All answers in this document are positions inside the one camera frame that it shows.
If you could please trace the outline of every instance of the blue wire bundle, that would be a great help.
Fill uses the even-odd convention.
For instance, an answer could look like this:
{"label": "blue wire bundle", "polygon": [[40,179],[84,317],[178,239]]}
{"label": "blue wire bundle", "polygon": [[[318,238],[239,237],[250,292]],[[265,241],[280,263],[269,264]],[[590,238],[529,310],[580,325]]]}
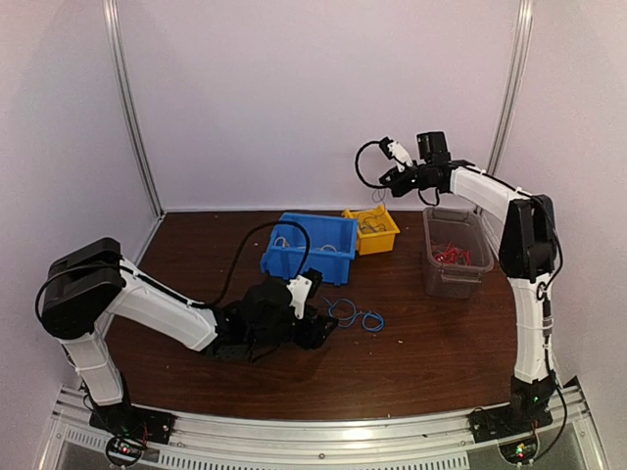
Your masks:
{"label": "blue wire bundle", "polygon": [[[339,320],[339,324],[337,326],[339,326],[340,328],[350,328],[360,316],[362,317],[362,327],[365,331],[369,331],[370,333],[377,333],[381,331],[385,326],[385,320],[383,319],[383,316],[374,310],[357,311],[357,307],[355,306],[355,304],[353,304],[353,302],[348,299],[338,299],[337,301],[335,301],[335,303],[332,303],[326,298],[323,299],[329,305],[329,316],[331,318],[337,318]],[[334,316],[333,310],[341,303],[351,306],[353,308],[353,314],[342,318]],[[376,320],[379,324],[376,326],[367,326],[365,323],[368,319]]]}

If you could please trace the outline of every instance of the white enclosure wall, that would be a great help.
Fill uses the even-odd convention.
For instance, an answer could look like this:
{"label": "white enclosure wall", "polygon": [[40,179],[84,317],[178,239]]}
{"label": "white enclosure wall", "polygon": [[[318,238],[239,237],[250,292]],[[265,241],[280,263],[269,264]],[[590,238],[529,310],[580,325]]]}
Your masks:
{"label": "white enclosure wall", "polygon": [[26,469],[73,376],[33,312],[48,266],[106,235],[132,258],[154,219],[100,2],[2,0],[0,43],[0,467]]}
{"label": "white enclosure wall", "polygon": [[[385,135],[415,154],[417,132],[442,129],[456,158],[486,165],[517,11],[501,0],[121,2],[165,208],[371,206],[354,155]],[[389,167],[378,150],[363,158],[369,179]]]}
{"label": "white enclosure wall", "polygon": [[627,468],[627,3],[537,2],[499,176],[554,198],[565,264],[555,350],[579,375],[614,470]]}

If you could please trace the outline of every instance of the blue plastic bin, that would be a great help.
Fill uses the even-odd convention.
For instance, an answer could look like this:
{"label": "blue plastic bin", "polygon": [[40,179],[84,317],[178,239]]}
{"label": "blue plastic bin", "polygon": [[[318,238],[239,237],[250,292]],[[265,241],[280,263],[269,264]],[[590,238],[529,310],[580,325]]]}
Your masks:
{"label": "blue plastic bin", "polygon": [[[286,212],[281,220],[298,222],[307,230],[312,240],[312,250],[305,270],[312,267],[322,273],[322,282],[340,286],[349,282],[351,261],[355,259],[357,247],[357,221],[343,217],[304,215]],[[284,237],[289,247],[283,247]],[[296,227],[277,225],[272,230],[270,243],[262,257],[262,272],[282,277],[285,280],[296,276],[305,251],[305,236]]]}

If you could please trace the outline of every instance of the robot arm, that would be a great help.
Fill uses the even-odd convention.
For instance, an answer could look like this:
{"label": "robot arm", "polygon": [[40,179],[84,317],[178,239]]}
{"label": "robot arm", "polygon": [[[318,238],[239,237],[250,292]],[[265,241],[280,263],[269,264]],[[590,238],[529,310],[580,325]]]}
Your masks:
{"label": "robot arm", "polygon": [[[474,431],[479,430],[475,432],[475,440],[501,437],[494,432],[483,433],[483,428],[498,427],[498,423],[488,422],[494,421],[497,414],[497,421],[505,423],[506,433],[511,433],[512,429],[527,431],[530,423],[550,423],[546,405],[555,391],[551,284],[558,250],[551,199],[511,187],[470,162],[452,161],[443,132],[417,136],[422,164],[400,162],[396,155],[408,152],[399,150],[400,144],[391,142],[387,137],[379,142],[372,141],[358,152],[356,170],[366,186],[390,189],[394,197],[428,188],[453,193],[489,212],[504,225],[499,262],[515,300],[517,357],[509,406],[501,414],[491,409],[489,416],[484,415],[474,422],[471,417]],[[360,172],[361,153],[370,144],[378,144],[388,159],[396,162],[395,167],[379,178],[379,185],[365,181]]]}
{"label": "robot arm", "polygon": [[[295,222],[273,222],[258,228],[278,223]],[[115,436],[115,448],[108,451],[121,458],[116,462],[124,463],[125,452],[141,453],[145,447],[141,440],[166,439],[163,429],[171,429],[168,419],[173,418],[162,416],[158,426],[151,425],[157,414],[167,413],[147,414],[131,405],[124,378],[96,327],[103,313],[146,325],[207,357],[255,360],[256,352],[290,341],[306,350],[324,344],[337,320],[318,315],[307,304],[321,281],[321,274],[310,269],[287,285],[268,278],[251,286],[240,301],[208,305],[151,278],[121,255],[117,241],[105,238],[51,265],[35,309],[46,331],[65,348],[88,389],[96,417],[92,424]]]}

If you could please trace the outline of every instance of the wooden table surface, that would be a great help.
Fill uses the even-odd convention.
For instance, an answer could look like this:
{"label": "wooden table surface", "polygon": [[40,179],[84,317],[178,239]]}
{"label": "wooden table surface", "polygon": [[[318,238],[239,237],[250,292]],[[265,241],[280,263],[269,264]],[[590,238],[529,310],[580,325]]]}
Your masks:
{"label": "wooden table surface", "polygon": [[[280,212],[171,213],[141,267],[179,292],[210,301],[243,235]],[[410,416],[508,400],[515,362],[513,295],[495,267],[468,301],[427,297],[422,288],[422,214],[393,212],[401,228],[391,253],[353,261],[347,286],[321,297],[349,298],[385,317],[385,329],[337,329],[316,351],[285,345],[255,364],[206,359],[175,340],[117,318],[108,334],[116,365],[139,404],[222,416],[353,419]],[[264,279],[269,237],[251,239],[227,301]]]}

